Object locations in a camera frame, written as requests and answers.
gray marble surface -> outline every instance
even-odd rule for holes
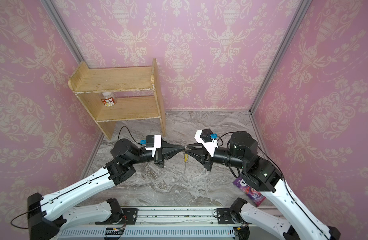
[[[145,139],[146,135],[161,134],[158,119],[119,121],[111,141],[105,137],[95,156],[89,174],[94,173],[112,160],[110,150],[117,141],[122,126],[129,127],[135,140]],[[166,112],[167,136],[169,143],[186,145],[195,143],[196,130],[210,128],[219,136],[226,132],[247,131],[256,138],[248,112]],[[230,135],[223,137],[226,146]],[[131,140],[126,128],[121,138]],[[108,198],[118,199],[122,206],[188,206],[188,205],[231,205],[237,197],[250,201],[233,181],[235,178],[225,166],[214,164],[212,171],[193,159],[184,163],[184,152],[166,160],[165,167],[153,163],[135,164],[136,173],[127,181],[111,189],[100,192],[83,204],[95,204]],[[267,199],[261,205],[272,205]]]

purple snack bag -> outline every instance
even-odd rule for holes
[[[233,184],[241,191],[245,192],[245,194],[248,195],[257,206],[260,206],[260,204],[265,200],[265,197],[260,192],[257,192],[254,188],[250,187],[241,177],[236,178]]]

pink wall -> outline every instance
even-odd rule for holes
[[[165,109],[250,108],[299,3],[53,1],[91,68],[156,57]]]
[[[255,115],[292,189],[368,239],[368,1],[313,1]]]
[[[78,180],[91,154],[95,123],[67,84],[76,66],[40,1],[0,1],[0,239],[27,239],[9,225],[27,197]]]

bottle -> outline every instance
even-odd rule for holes
[[[107,107],[113,106],[115,104],[114,93],[102,93],[101,100]]]

yellow object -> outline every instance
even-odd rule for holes
[[[165,111],[155,58],[152,66],[130,68],[88,69],[83,61],[69,78],[68,86],[108,140],[117,121],[134,119],[160,119],[165,136]],[[153,96],[118,98],[110,108],[100,99],[100,93],[145,90],[153,90]]]

